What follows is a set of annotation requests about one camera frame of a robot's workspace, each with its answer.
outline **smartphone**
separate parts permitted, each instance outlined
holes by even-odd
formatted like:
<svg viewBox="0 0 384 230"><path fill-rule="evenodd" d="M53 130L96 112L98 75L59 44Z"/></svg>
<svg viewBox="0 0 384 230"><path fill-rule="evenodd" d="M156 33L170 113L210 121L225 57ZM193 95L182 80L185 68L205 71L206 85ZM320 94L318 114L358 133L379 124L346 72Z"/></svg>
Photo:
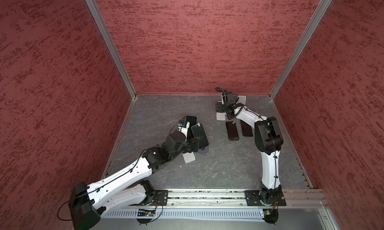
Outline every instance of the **smartphone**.
<svg viewBox="0 0 384 230"><path fill-rule="evenodd" d="M240 124L241 124L241 132L243 133L243 136L244 137L253 137L252 127L249 126L243 120L240 120Z"/></svg>
<svg viewBox="0 0 384 230"><path fill-rule="evenodd" d="M187 115L186 121L189 122L189 128L187 132L187 139L191 139L194 137L192 133L192 126L195 126L197 124L197 117L192 115Z"/></svg>
<svg viewBox="0 0 384 230"><path fill-rule="evenodd" d="M194 137L197 138L198 140L199 149L202 149L209 145L207 136L204 131L203 124L198 123L195 126L192 126L191 129Z"/></svg>
<svg viewBox="0 0 384 230"><path fill-rule="evenodd" d="M239 140L239 133L237 132L236 122L226 122L228 139L229 141Z"/></svg>

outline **floor surface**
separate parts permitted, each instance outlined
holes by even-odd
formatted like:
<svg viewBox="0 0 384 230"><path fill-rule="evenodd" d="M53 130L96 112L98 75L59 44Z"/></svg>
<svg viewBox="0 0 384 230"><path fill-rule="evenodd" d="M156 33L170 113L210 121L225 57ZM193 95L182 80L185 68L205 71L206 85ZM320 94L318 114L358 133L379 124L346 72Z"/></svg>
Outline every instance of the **floor surface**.
<svg viewBox="0 0 384 230"><path fill-rule="evenodd" d="M240 120L235 119L240 139L229 141L225 121L216 120L218 96L139 95L109 174L136 160L143 149L162 144L170 128L185 115L197 116L209 141L207 154L195 153L185 163L180 155L148 179L154 188L246 188L259 189L262 158L254 138L243 137ZM247 97L246 106L266 117L275 116L268 97ZM308 185L288 144L279 159L279 178L284 189L305 189Z"/></svg>

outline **red textured wall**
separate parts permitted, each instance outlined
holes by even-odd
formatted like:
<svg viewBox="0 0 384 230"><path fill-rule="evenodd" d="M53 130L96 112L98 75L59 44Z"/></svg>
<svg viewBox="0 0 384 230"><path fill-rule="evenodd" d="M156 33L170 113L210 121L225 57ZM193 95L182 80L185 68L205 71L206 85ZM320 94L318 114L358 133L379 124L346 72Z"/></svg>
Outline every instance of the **red textured wall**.
<svg viewBox="0 0 384 230"><path fill-rule="evenodd" d="M268 95L320 0L96 0L137 93Z"/></svg>
<svg viewBox="0 0 384 230"><path fill-rule="evenodd" d="M0 21L0 228L70 229L56 210L100 179L129 94L84 0L0 0Z"/></svg>
<svg viewBox="0 0 384 230"><path fill-rule="evenodd" d="M384 0L333 0L275 103L343 230L384 229Z"/></svg>

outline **wire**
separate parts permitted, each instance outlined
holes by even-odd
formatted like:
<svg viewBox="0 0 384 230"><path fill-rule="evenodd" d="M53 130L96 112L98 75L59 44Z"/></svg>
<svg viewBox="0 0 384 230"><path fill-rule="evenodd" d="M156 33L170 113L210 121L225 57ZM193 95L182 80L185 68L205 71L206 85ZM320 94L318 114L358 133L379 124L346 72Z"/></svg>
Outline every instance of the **wire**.
<svg viewBox="0 0 384 230"><path fill-rule="evenodd" d="M239 110L233 117L229 118L229 116L228 116L228 120L231 120L231 119L237 117L237 115L241 112L241 110L242 110L243 108L244 108L244 106L241 106L240 110Z"/></svg>
<svg viewBox="0 0 384 230"><path fill-rule="evenodd" d="M110 184L111 182L113 182L114 180L116 180L116 179L118 179L118 178L120 178L120 177L122 177L122 176L124 176L124 175L126 175L128 172L129 173L131 173L132 171L133 171L133 169L136 167L136 165L137 165L137 163L139 162L139 160L140 160L140 157L142 156L142 154L143 154L143 152L144 151L146 151L147 149L144 149L143 151L141 151L141 153L140 153L140 156L139 156L139 158L137 159L137 161L136 161L136 163L135 163L135 165L130 169L130 170L128 170L127 172L125 172L124 174L122 174L122 175L120 175L120 176L118 176L117 178L115 178L115 179L113 179L112 181L110 181L110 182L107 182L106 184L104 184L103 186L101 186L101 187L98 187L98 188L96 188L95 190L93 190L93 191L90 191L90 192L87 192L86 194L83 194L83 195L80 195L80 196L77 196L77 197L75 197L74 199L78 199L78 198L80 198L80 197L83 197L83 196L87 196L87 195L89 195L89 194L91 194L91 193L93 193L93 192L96 192L96 191L99 191L100 190L100 188L103 188L104 186L106 186L106 185L108 185L108 184ZM61 220L61 221L72 221L72 219L70 219L70 220L67 220L67 219L62 219L62 218L60 218L59 217L59 211L60 211L60 209L64 206L64 204L66 204L66 203L68 203L69 202L69 200L68 201L66 201L65 203L63 203L61 206L60 206L60 208L57 210L57 218L59 219L59 220Z"/></svg>
<svg viewBox="0 0 384 230"><path fill-rule="evenodd" d="M275 159L275 188L276 188L276 180L277 180L277 175L276 175L277 174L276 158L277 157L276 157L276 151L275 151L275 157L274 157L274 159Z"/></svg>
<svg viewBox="0 0 384 230"><path fill-rule="evenodd" d="M175 125L173 125L173 127L169 130L169 134L170 132L172 131L172 129L176 126L176 124L178 124L181 120L184 120L184 118L186 118L187 116L184 116L183 118L181 118L180 120L178 120Z"/></svg>
<svg viewBox="0 0 384 230"><path fill-rule="evenodd" d="M161 205L161 213L160 213L160 215L159 215L157 218L155 218L154 220L151 220L150 222L154 222L154 221L156 221L156 220L157 220L158 218L160 218L160 216L163 214L164 206L161 204L161 202L156 201L155 203Z"/></svg>
<svg viewBox="0 0 384 230"><path fill-rule="evenodd" d="M225 103L227 102L227 94L225 93L225 90L223 90L220 87L217 87L217 88L215 88L215 91L223 93L224 111L227 113L228 120L231 120L231 119L237 117L237 115L243 110L244 106L241 106L240 110L233 117L231 117L230 112L227 110L227 108L225 106Z"/></svg>
<svg viewBox="0 0 384 230"><path fill-rule="evenodd" d="M59 217L60 209L61 209L66 203L68 203L68 202L69 202L69 200L66 201L65 203L63 203L63 204L59 207L59 210L57 210L57 218L58 218L59 220L61 220L61 221L72 221L72 219L62 219L62 218Z"/></svg>
<svg viewBox="0 0 384 230"><path fill-rule="evenodd" d="M258 116L263 122L265 121L265 120L262 118L262 116L259 115L259 114L257 114L256 112L254 112L254 111L252 111L252 110L249 110L248 108L246 108L245 110L248 111L248 112L252 112L252 113L256 114L256 116Z"/></svg>

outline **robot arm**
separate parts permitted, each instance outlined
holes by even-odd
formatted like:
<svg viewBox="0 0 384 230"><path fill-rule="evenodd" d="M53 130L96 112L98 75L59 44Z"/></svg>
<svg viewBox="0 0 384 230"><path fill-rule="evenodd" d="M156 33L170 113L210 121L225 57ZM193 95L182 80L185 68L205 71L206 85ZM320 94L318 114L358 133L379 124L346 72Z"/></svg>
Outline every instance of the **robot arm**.
<svg viewBox="0 0 384 230"><path fill-rule="evenodd" d="M275 117L265 117L238 103L239 97L231 92L216 88L222 93L222 101L216 103L218 114L225 113L228 119L238 118L255 130L255 145L262 155L263 176L260 200L264 205L271 205L282 197L278 159L283 137Z"/></svg>
<svg viewBox="0 0 384 230"><path fill-rule="evenodd" d="M139 159L117 173L89 185L76 185L68 202L74 229L88 230L114 209L151 203L155 190L149 181L127 187L162 169L179 154L190 152L188 127L189 122L180 123L179 130L169 134L161 146L143 150Z"/></svg>

